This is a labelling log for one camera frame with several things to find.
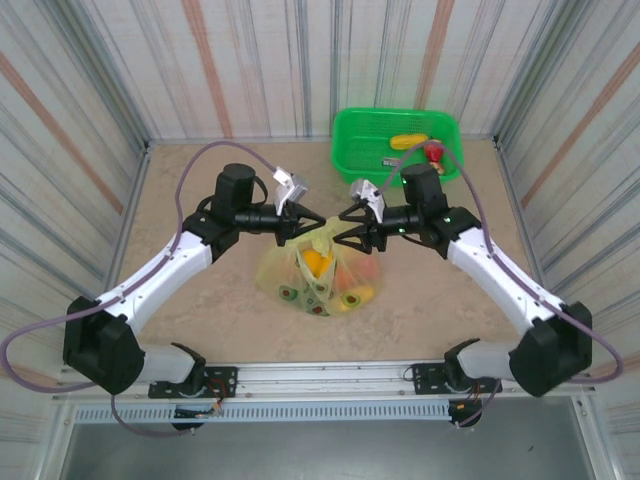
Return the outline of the yellow fake mango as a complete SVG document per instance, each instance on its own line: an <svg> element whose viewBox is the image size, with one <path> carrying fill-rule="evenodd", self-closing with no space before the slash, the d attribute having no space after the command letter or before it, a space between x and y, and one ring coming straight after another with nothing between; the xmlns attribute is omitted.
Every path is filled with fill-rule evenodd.
<svg viewBox="0 0 640 480"><path fill-rule="evenodd" d="M328 253L323 256L314 249L307 249L302 252L302 258L311 274L315 278L321 278L329 270L333 261L333 254Z"/></svg>

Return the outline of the yellow printed plastic bag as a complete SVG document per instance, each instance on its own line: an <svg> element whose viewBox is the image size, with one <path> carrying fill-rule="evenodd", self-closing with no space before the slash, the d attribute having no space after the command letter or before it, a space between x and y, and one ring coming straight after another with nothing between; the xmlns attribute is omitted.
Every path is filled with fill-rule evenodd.
<svg viewBox="0 0 640 480"><path fill-rule="evenodd" d="M331 217L310 233L273 246L262 256L255 277L257 287L271 298L313 316L336 316L371 302L379 293L382 270L374 255L338 245L333 237L350 224ZM314 249L323 256L333 254L329 270L315 278L302 258Z"/></svg>

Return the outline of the green plastic basket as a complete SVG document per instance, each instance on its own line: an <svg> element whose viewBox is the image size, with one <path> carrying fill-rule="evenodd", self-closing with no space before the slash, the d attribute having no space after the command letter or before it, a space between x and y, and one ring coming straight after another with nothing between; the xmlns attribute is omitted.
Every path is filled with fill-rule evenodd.
<svg viewBox="0 0 640 480"><path fill-rule="evenodd" d="M384 166L382 159L403 156L393 150L390 139L396 135L421 133L440 140L450 149L456 160L442 158L446 170L440 176L447 183L460 175L458 164L464 154L457 121L451 115L433 110L392 108L347 108L334 120L331 161L342 179L350 184L359 178L377 186L389 179L395 166Z"/></svg>

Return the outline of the small yellow fake banana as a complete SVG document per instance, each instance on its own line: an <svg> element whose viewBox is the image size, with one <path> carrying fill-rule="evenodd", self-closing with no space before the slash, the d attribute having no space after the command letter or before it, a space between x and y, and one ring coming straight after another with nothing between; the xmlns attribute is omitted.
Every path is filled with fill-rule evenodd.
<svg viewBox="0 0 640 480"><path fill-rule="evenodd" d="M421 133L396 135L390 139L390 147L397 151L406 151L428 141L429 136Z"/></svg>

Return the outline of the aluminium mounting rail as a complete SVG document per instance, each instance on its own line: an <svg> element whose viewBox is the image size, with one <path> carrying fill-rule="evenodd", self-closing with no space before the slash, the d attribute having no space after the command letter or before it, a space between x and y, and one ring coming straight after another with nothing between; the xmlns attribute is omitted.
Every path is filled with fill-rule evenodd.
<svg viewBox="0 0 640 480"><path fill-rule="evenodd" d="M369 362L239 363L236 402L387 400L414 397L409 366L420 360ZM515 382L502 381L502 398L528 398ZM149 400L147 384L135 384L117 400ZM595 395L595 387L564 384L547 397ZM106 403L110 396L99 387L53 394L55 403Z"/></svg>

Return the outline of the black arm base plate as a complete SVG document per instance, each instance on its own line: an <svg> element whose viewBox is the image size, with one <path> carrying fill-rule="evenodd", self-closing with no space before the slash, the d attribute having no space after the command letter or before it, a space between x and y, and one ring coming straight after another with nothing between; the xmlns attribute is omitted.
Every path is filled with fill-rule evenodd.
<svg viewBox="0 0 640 480"><path fill-rule="evenodd" d="M460 367L451 362L416 363L410 366L410 382L416 395L467 395L470 393L489 394L495 387L502 391L499 380L466 376Z"/></svg>
<svg viewBox="0 0 640 480"><path fill-rule="evenodd" d="M183 383L156 381L149 385L151 399L234 398L239 370L235 366L204 366Z"/></svg>

